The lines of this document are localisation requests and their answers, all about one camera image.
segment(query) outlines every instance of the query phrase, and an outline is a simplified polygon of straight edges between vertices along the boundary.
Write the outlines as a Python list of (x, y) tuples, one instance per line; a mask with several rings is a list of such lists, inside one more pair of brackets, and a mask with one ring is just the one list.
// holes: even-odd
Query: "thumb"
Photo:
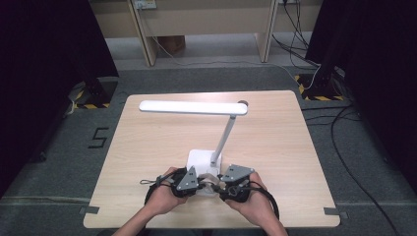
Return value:
[(240, 209), (240, 203), (235, 202), (233, 200), (226, 200), (224, 201), (227, 205), (229, 205), (231, 208), (236, 209), (237, 211), (239, 211)]

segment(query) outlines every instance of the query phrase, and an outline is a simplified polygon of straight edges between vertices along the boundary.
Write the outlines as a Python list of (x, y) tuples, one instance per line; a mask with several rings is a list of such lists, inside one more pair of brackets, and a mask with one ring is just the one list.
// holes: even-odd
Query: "white desk lamp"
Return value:
[(212, 174), (217, 176), (220, 173), (221, 151), (227, 141), (230, 131), (233, 128), (236, 116), (243, 116), (248, 113), (248, 103), (239, 101), (237, 103), (216, 103), (216, 102), (194, 102), (194, 101), (163, 101), (144, 100), (139, 105), (143, 112), (176, 113), (176, 114), (201, 114), (201, 115), (229, 115), (229, 121), (224, 129), (223, 135), (216, 150), (192, 149), (190, 150), (187, 169), (191, 166), (196, 168), (197, 176), (201, 174)]

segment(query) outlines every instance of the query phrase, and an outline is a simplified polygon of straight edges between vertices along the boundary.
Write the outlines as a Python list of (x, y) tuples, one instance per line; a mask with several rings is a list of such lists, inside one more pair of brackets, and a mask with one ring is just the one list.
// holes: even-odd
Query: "person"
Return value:
[[(171, 167), (164, 175), (175, 170), (176, 168)], [(252, 173), (249, 178), (251, 181), (260, 184), (264, 189), (267, 189), (257, 172)], [(252, 187), (259, 188), (256, 184), (252, 185)], [(175, 197), (170, 188), (161, 185), (153, 191), (148, 202), (113, 235), (137, 235), (155, 216), (172, 211), (175, 207), (187, 202), (187, 199), (188, 197)], [(267, 235), (287, 236), (282, 223), (273, 213), (268, 198), (262, 193), (251, 191), (245, 203), (238, 203), (232, 200), (226, 200), (225, 202), (231, 208), (239, 211), (249, 222), (263, 228)]]

